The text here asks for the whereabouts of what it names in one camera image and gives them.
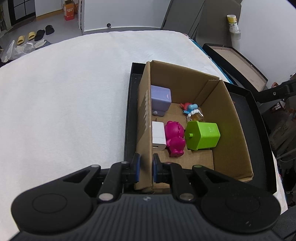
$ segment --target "white toy part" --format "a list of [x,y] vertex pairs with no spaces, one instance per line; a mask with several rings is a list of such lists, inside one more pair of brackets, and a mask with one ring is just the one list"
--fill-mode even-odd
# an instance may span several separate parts
[[202,117],[203,117],[203,114],[200,112],[200,110],[196,109],[196,110],[193,110],[191,111],[188,115],[187,115],[187,121],[190,121],[190,117],[196,113],[199,113]]
[[165,148],[165,125],[163,122],[152,121],[152,149],[164,150]]

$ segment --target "toy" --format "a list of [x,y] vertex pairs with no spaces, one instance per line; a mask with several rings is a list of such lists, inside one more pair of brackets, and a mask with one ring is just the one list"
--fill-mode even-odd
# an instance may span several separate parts
[[170,157],[179,157],[184,154],[186,141],[183,137],[183,126],[179,122],[169,120],[165,125],[165,138]]
[[197,104],[185,103],[180,104],[183,113],[187,115],[187,121],[202,121],[204,122],[203,114],[198,109]]
[[220,139],[216,123],[189,121],[185,131],[186,146],[191,150],[215,147]]
[[170,89],[159,86],[151,86],[152,114],[164,116],[172,103]]
[[166,148],[165,126],[163,122],[152,121],[152,149],[164,150]]

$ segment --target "bed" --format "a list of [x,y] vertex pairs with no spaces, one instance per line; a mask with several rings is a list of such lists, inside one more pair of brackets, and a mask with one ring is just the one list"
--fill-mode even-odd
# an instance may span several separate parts
[[[18,231],[10,205],[21,192],[91,164],[109,168],[123,159],[131,64],[151,60],[228,82],[201,49],[173,31],[84,35],[0,68],[0,240]],[[276,174],[274,195],[284,212],[277,168]]]

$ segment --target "white power adapter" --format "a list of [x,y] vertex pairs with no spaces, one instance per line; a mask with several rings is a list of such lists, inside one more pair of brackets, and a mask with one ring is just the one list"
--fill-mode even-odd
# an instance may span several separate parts
[[165,125],[163,122],[152,121],[152,149],[164,150],[165,148]]

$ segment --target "orange box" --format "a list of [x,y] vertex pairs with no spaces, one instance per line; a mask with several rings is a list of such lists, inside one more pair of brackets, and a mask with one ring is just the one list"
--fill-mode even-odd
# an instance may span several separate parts
[[74,19],[74,3],[73,2],[64,5],[64,17],[66,21]]

